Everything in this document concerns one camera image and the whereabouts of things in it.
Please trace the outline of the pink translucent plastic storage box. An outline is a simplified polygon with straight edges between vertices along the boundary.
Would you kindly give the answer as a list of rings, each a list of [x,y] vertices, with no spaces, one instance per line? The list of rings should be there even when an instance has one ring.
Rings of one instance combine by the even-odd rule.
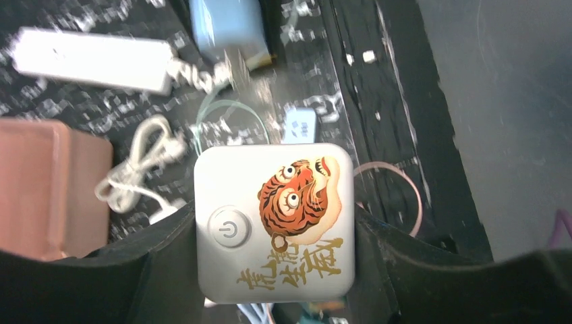
[[[54,261],[107,244],[110,210],[94,190],[112,144],[54,119],[1,118],[1,251]]]

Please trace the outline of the white long power strip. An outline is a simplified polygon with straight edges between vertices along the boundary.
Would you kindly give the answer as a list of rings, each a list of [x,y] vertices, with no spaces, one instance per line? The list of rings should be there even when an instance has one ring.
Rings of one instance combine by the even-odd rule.
[[[25,76],[166,96],[176,53],[165,40],[22,27],[11,56]]]

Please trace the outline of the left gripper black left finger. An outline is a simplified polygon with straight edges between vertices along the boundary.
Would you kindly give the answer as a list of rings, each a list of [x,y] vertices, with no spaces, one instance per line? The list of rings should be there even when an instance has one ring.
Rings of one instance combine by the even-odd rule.
[[[2,323],[199,323],[193,204],[79,259],[1,253]]]

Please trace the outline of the white cube charger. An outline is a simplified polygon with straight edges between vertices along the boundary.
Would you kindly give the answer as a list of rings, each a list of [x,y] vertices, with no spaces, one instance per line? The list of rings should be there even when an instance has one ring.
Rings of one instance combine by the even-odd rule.
[[[198,285],[219,304],[327,301],[355,279],[353,163],[330,143],[214,146],[194,166]]]

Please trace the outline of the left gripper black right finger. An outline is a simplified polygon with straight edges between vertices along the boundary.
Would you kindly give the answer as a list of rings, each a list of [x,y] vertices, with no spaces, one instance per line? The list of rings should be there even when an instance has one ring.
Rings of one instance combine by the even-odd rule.
[[[571,252],[477,263],[355,210],[354,323],[570,323]]]

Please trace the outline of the small light blue charger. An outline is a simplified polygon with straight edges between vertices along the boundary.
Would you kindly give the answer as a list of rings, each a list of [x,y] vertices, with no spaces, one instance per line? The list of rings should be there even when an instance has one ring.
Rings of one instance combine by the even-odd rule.
[[[259,1],[191,0],[188,4],[193,39],[203,57],[220,62],[226,50],[237,49],[251,70],[271,63]]]

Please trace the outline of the light blue power strip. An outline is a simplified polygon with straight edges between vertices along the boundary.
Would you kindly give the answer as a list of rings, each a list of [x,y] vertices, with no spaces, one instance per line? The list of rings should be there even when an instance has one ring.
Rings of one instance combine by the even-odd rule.
[[[285,112],[282,144],[312,144],[316,142],[318,118],[312,108],[292,108]]]

